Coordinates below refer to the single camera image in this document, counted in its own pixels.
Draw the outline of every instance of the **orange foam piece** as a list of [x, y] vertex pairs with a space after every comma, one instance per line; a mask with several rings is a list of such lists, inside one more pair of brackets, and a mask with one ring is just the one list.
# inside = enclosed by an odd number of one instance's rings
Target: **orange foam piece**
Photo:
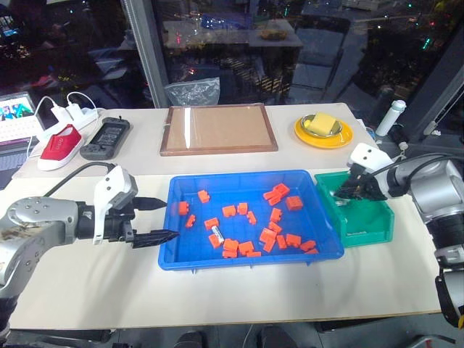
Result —
[[317, 249], [311, 249], [308, 252], [305, 252], [305, 254], [319, 254], [319, 251]]
[[234, 241], [233, 239], [226, 238], [224, 241], [224, 250], [237, 253], [237, 248], [239, 247], [239, 242]]
[[195, 217], [195, 215], [193, 215], [193, 214], [192, 214], [192, 215], [190, 215], [190, 216], [188, 217], [188, 220], [187, 220], [187, 222], [186, 222], [186, 227], [187, 227], [187, 228], [190, 228], [191, 226], [193, 226], [193, 225], [194, 225], [194, 222], [195, 222], [195, 220], [196, 220], [196, 217]]
[[223, 214], [226, 218], [229, 218], [230, 216], [235, 216], [237, 211], [235, 210], [235, 205], [228, 205], [227, 207], [223, 208]]
[[303, 202], [298, 196], [287, 197], [285, 204], [291, 211], [301, 210], [303, 208]]
[[179, 215], [187, 215], [189, 213], [189, 203], [186, 201], [179, 202]]
[[277, 203], [279, 203], [281, 201], [281, 197], [280, 196], [275, 196], [271, 199], [268, 200], [269, 202], [269, 205], [276, 205]]
[[282, 235], [279, 234], [275, 239], [277, 240], [277, 245], [280, 250], [287, 249], [287, 243]]
[[206, 220], [204, 222], [204, 227], [206, 227], [207, 230], [210, 230], [211, 227], [213, 226], [219, 226], [219, 220], [217, 217], [214, 217], [213, 219]]
[[265, 252], [270, 252], [273, 249], [275, 243], [276, 243], [275, 239], [268, 239], [262, 249]]
[[306, 241], [302, 245], [299, 246], [299, 248], [305, 252], [307, 252], [309, 249], [314, 249], [316, 247], [316, 242], [315, 241]]
[[282, 210], [278, 208], [273, 208], [273, 211], [270, 214], [270, 220], [273, 223], [278, 223], [282, 218]]
[[248, 203], [239, 203], [237, 206], [237, 212], [240, 215], [246, 215], [248, 212]]
[[246, 257], [259, 257], [261, 256], [261, 252], [249, 252], [246, 254]]
[[252, 241], [246, 241], [244, 243], [239, 244], [239, 251], [242, 256], [245, 256], [249, 252], [254, 251], [254, 245]]
[[302, 237], [296, 236], [294, 234], [288, 233], [285, 238], [287, 245], [290, 245], [295, 248], [299, 248], [302, 243]]
[[210, 234], [208, 236], [208, 239], [210, 240], [212, 247], [215, 249], [217, 249], [221, 245], [221, 243], [219, 242], [219, 239], [217, 238], [215, 234]]
[[248, 213], [246, 214], [246, 217], [248, 218], [248, 221], [249, 223], [251, 223], [252, 225], [256, 225], [256, 217], [254, 216], [254, 213], [250, 210], [248, 211]]
[[198, 198], [200, 198], [202, 203], [208, 203], [210, 201], [210, 195], [205, 190], [198, 191]]
[[273, 223], [272, 221], [269, 222], [269, 229], [270, 230], [273, 230], [274, 232], [276, 232], [277, 234], [279, 234], [280, 232], [282, 232], [282, 227], [280, 227], [279, 225], [277, 225], [276, 223]]
[[261, 235], [260, 235], [260, 241], [263, 243], [266, 243], [269, 240], [275, 240], [277, 236], [277, 233], [275, 231], [270, 230], [269, 228], [264, 227]]
[[265, 192], [262, 196], [264, 197], [264, 199], [271, 199], [274, 197], [279, 197], [280, 194], [276, 191], [269, 191], [269, 192]]
[[273, 187], [273, 191], [277, 191], [281, 195], [281, 198], [284, 198], [287, 194], [289, 194], [290, 188], [285, 186], [283, 183], [279, 183]]
[[237, 257], [237, 251], [233, 252], [232, 250], [224, 250], [223, 257], [225, 259], [234, 259]]

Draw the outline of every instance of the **dark shoe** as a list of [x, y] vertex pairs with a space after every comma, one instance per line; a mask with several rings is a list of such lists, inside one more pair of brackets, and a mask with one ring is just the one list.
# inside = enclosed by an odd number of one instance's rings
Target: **dark shoe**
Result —
[[264, 327], [258, 336], [259, 348], [298, 348], [291, 337], [278, 326]]
[[182, 335], [174, 348], [204, 348], [203, 337], [198, 331], [189, 331]]

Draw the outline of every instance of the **black device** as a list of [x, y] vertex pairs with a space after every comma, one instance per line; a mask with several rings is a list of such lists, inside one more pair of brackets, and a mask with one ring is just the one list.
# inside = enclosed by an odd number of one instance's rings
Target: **black device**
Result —
[[109, 160], [116, 155], [131, 124], [127, 120], [106, 117], [91, 142], [80, 148], [80, 155], [86, 160]]

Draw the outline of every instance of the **white cable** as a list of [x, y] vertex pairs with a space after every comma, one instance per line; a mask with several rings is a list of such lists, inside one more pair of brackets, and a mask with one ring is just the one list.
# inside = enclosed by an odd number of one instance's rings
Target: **white cable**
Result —
[[248, 332], [246, 333], [246, 336], [245, 336], [245, 339], [244, 339], [244, 343], [242, 344], [241, 348], [245, 348], [245, 344], [247, 344], [247, 339], [248, 339], [249, 333], [252, 332], [253, 325], [254, 325], [254, 324], [251, 324], [251, 325], [249, 326]]
[[96, 131], [97, 127], [98, 127], [99, 111], [98, 111], [98, 108], [95, 106], [94, 101], [87, 94], [84, 94], [84, 93], [81, 93], [81, 92], [70, 92], [66, 96], [66, 100], [67, 100], [68, 105], [72, 104], [71, 101], [70, 101], [70, 95], [71, 94], [79, 94], [80, 96], [84, 96], [92, 103], [92, 107], [94, 107], [94, 112], [95, 112], [95, 126], [94, 126], [94, 129], [92, 130], [91, 134], [95, 133], [95, 131]]
[[[42, 105], [42, 103], [44, 102], [45, 99], [49, 99], [52, 102], [54, 107], [58, 107], [58, 104], [52, 98], [50, 98], [49, 96], [43, 96], [42, 99], [37, 104], [36, 111], [34, 112], [34, 117], [37, 117], [38, 110], [40, 109], [40, 107], [41, 107], [41, 105]], [[30, 136], [28, 148], [26, 149], [26, 157], [27, 158], [30, 158], [29, 150], [30, 150], [30, 145], [32, 144], [32, 137], [33, 136]]]

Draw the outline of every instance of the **window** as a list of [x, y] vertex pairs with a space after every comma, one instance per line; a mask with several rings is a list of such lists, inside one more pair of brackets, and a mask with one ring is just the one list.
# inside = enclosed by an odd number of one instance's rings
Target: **window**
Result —
[[169, 83], [219, 77], [219, 104], [345, 102], [374, 125], [407, 103], [460, 0], [152, 0]]
[[35, 103], [80, 91], [98, 107], [153, 107], [119, 0], [0, 1], [0, 76], [0, 95], [28, 91]]

